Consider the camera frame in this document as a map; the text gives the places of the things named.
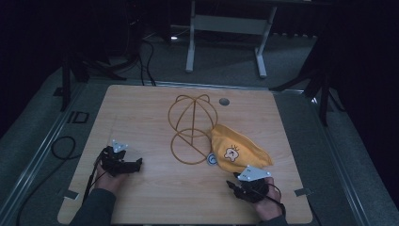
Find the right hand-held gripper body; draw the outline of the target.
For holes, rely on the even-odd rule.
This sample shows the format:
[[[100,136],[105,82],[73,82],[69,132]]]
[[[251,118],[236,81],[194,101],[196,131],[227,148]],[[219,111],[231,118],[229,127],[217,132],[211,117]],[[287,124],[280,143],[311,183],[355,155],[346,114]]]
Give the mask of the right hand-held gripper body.
[[[247,166],[240,175],[242,189],[241,193],[235,193],[235,197],[246,202],[256,203],[263,200],[269,191],[269,187],[264,181],[270,177],[271,173],[265,169],[258,169]]]

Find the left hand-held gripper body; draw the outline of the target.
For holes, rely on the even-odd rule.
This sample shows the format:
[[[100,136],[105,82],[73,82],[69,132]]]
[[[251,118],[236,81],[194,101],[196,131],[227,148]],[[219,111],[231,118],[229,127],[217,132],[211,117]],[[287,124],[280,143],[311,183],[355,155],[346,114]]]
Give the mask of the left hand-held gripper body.
[[[101,166],[112,176],[128,173],[127,167],[134,166],[132,162],[125,162],[127,144],[119,143],[115,139],[112,140],[111,146],[106,146],[101,152]]]

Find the yellow hat with cartoon print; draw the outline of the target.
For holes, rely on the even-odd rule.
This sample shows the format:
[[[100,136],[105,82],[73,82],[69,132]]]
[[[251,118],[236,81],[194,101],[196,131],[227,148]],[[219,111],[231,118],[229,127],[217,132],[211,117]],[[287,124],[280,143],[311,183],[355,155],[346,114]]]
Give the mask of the yellow hat with cartoon print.
[[[211,131],[212,151],[217,164],[228,172],[242,172],[247,166],[273,165],[270,155],[248,137],[222,124]]]

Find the gold wire hat stand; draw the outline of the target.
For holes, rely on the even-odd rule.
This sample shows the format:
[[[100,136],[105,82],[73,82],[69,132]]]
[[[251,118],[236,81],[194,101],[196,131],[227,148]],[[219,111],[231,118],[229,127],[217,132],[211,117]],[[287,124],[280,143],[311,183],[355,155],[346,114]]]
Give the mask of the gold wire hat stand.
[[[168,109],[168,124],[174,131],[170,141],[172,156],[180,163],[197,165],[206,162],[212,153],[211,130],[218,123],[218,114],[207,94],[199,96],[178,95]],[[200,160],[184,160],[178,156],[175,142],[183,141],[201,155]]]

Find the person's left hand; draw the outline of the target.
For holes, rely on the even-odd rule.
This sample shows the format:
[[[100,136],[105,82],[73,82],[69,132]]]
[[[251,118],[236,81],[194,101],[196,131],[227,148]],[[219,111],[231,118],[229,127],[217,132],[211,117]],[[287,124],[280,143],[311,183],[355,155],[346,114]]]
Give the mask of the person's left hand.
[[[128,174],[119,174],[117,176],[112,176],[107,171],[105,171],[101,165],[98,165],[96,170],[96,182],[94,184],[94,187],[107,190],[114,195],[118,193],[124,182],[129,177]]]

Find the black tripod stand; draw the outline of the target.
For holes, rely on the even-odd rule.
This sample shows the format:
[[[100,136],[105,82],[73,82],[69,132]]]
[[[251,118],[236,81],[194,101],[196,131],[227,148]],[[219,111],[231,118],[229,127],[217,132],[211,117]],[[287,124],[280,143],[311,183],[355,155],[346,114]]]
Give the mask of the black tripod stand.
[[[61,112],[64,112],[72,100],[71,74],[78,82],[86,83],[89,79],[88,68],[99,72],[100,75],[112,80],[125,81],[126,78],[116,74],[117,70],[133,66],[138,61],[138,56],[127,56],[126,60],[120,64],[104,66],[100,62],[90,59],[83,53],[68,52],[62,60],[61,65],[61,83],[62,86],[54,92],[55,96],[62,98]]]
[[[303,94],[306,98],[314,98],[321,92],[318,117],[327,126],[327,104],[330,96],[330,83],[335,67],[339,61],[340,51],[337,48],[313,48],[305,60],[298,76],[282,85],[270,88],[272,91],[284,91],[293,85],[309,79]]]

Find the black rectangular floor frame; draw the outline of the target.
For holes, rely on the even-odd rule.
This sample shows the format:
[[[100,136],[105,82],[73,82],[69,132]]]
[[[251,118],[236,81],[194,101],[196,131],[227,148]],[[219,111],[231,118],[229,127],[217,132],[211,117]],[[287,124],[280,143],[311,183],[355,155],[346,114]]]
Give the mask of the black rectangular floor frame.
[[[89,114],[82,111],[73,111],[67,119],[67,123],[86,123]]]

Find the white metal desk frame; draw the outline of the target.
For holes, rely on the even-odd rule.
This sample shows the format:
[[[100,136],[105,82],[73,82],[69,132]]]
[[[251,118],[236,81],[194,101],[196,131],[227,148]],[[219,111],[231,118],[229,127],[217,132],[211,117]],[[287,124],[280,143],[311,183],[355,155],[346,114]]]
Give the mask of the white metal desk frame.
[[[196,12],[196,0],[191,0],[189,45],[187,50],[185,71],[187,73],[191,73],[194,71],[195,48],[196,48],[195,32],[197,30],[236,33],[236,34],[258,35],[262,37],[260,45],[254,49],[254,56],[256,59],[259,76],[261,78],[266,78],[267,72],[263,60],[263,52],[271,31],[272,24],[274,23],[274,18],[277,9],[278,8],[275,6],[269,9],[267,18],[263,20],[211,16],[211,15],[198,14]]]

